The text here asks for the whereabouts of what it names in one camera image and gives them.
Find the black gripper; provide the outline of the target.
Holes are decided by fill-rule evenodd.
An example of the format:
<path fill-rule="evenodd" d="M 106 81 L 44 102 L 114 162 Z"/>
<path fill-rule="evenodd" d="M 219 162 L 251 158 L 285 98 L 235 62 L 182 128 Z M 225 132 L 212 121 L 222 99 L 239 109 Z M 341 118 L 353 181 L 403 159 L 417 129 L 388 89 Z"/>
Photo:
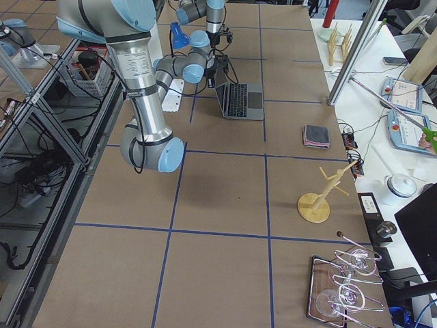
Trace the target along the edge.
<path fill-rule="evenodd" d="M 210 46 L 216 48 L 221 41 L 221 33 L 210 33 Z"/>
<path fill-rule="evenodd" d="M 216 78 L 227 81 L 227 73 L 229 72 L 229 58 L 227 55 L 217 55 L 212 59 L 212 65 L 206 68 L 206 82 L 208 88 L 216 86 Z"/>

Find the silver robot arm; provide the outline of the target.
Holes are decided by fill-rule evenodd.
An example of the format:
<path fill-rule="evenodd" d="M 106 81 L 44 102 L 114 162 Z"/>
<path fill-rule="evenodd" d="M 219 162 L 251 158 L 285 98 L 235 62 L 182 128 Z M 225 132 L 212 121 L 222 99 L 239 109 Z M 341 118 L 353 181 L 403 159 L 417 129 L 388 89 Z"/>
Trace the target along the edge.
<path fill-rule="evenodd" d="M 220 43 L 225 28 L 225 1 L 198 0 L 181 1 L 176 10 L 176 16 L 181 25 L 187 25 L 200 18 L 206 18 L 206 33 L 212 48 Z"/>
<path fill-rule="evenodd" d="M 58 1 L 59 30 L 86 42 L 106 44 L 135 118 L 122 133 L 124 160 L 137 169 L 173 172 L 182 162 L 183 141 L 165 122 L 162 102 L 176 77 L 195 84 L 214 63 L 213 47 L 223 24 L 224 1 L 190 1 L 177 10 L 180 24 L 206 18 L 193 32 L 185 57 L 153 61 L 149 45 L 156 25 L 153 1 Z"/>

